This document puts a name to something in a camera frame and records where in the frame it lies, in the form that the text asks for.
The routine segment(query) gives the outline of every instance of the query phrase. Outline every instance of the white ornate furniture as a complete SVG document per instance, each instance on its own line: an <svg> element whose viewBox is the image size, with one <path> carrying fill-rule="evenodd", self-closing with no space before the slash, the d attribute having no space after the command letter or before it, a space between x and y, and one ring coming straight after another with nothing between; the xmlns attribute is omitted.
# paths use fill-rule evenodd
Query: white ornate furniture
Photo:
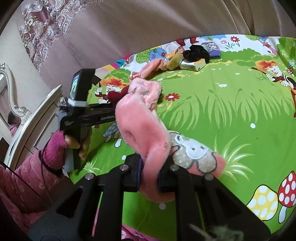
<svg viewBox="0 0 296 241"><path fill-rule="evenodd" d="M0 65L0 74L3 74L7 80L9 106L21 119L21 124L12 138L4 160L6 165L15 169L28 156L41 150L58 129L58 101L62 96L62 86L54 88L37 110L31 113L25 107L18 107L15 104L13 76L6 64Z"/></svg>

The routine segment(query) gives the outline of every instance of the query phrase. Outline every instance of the cartoon flower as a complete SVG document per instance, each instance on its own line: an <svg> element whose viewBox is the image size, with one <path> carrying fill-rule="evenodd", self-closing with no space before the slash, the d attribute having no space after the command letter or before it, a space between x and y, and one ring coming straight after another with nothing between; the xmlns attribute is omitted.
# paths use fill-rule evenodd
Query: cartoon flower
<svg viewBox="0 0 296 241"><path fill-rule="evenodd" d="M175 101L175 99L180 99L179 94L172 93L172 94L168 94L165 97L165 100L167 100L167 101L170 101L170 100Z"/></svg>
<svg viewBox="0 0 296 241"><path fill-rule="evenodd" d="M235 43L237 43L238 41L240 41L238 37L234 37L234 36L231 37L230 40L231 40L232 42L235 42Z"/></svg>

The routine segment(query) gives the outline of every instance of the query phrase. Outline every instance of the dark red cloth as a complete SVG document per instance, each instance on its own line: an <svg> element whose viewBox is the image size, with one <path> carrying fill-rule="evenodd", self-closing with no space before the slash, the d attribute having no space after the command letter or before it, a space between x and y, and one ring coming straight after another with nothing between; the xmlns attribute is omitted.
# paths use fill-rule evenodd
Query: dark red cloth
<svg viewBox="0 0 296 241"><path fill-rule="evenodd" d="M112 103L112 106L115 107L118 101L120 101L128 93L129 85L124 87L121 92L110 91L108 93L108 100Z"/></svg>

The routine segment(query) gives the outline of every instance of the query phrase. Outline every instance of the black cable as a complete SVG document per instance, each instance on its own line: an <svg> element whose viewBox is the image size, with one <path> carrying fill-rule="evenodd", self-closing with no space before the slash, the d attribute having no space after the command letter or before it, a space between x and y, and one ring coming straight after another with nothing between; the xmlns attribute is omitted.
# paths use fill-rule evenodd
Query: black cable
<svg viewBox="0 0 296 241"><path fill-rule="evenodd" d="M29 184L27 184L18 174L16 174L16 172L14 172L9 166L7 166L4 162L0 161L0 163L7 168L8 170L10 170L14 175L16 175L19 179L21 179L21 181L26 184L28 186L28 188L30 188L39 198L41 198L41 196L32 188L30 187Z"/></svg>
<svg viewBox="0 0 296 241"><path fill-rule="evenodd" d="M48 189L47 189L47 186L46 186L46 183L45 183L45 180L44 180L44 175L43 175L43 166L45 166L45 165L44 165L45 163L44 163L43 155L44 155L44 151L45 151L45 149L46 149L46 147L47 147L47 145L48 145L50 139L49 139L49 140L47 141L47 143L45 144L45 146L44 146L44 148L43 148L43 150L42 150L42 153L41 153L41 176L42 176L42 179L43 179L43 183L44 183L44 186L45 186L46 192L47 192L47 194L48 194L48 196L49 196L49 199L50 199L51 203L53 204L54 202L53 202L53 200L52 200L52 198L51 198L51 196L50 196L50 194L49 194L49 192L48 192Z"/></svg>

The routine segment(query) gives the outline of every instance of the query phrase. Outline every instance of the ornate mirror frame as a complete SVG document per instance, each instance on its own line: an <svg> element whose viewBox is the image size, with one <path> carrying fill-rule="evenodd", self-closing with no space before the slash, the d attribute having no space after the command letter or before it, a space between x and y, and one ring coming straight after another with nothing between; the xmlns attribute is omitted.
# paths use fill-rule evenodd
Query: ornate mirror frame
<svg viewBox="0 0 296 241"><path fill-rule="evenodd" d="M3 74L7 81L7 90L8 90L8 103L11 111L13 114L18 116L21 119L20 127L24 125L27 121L29 116L32 114L30 111L27 110L25 107L18 107L15 103L15 96L14 96L14 83L13 83L13 76L11 70L7 66L7 64L3 63L0 64L0 74ZM0 114L0 119L4 122L4 124L8 127L6 121L3 119L2 115Z"/></svg>

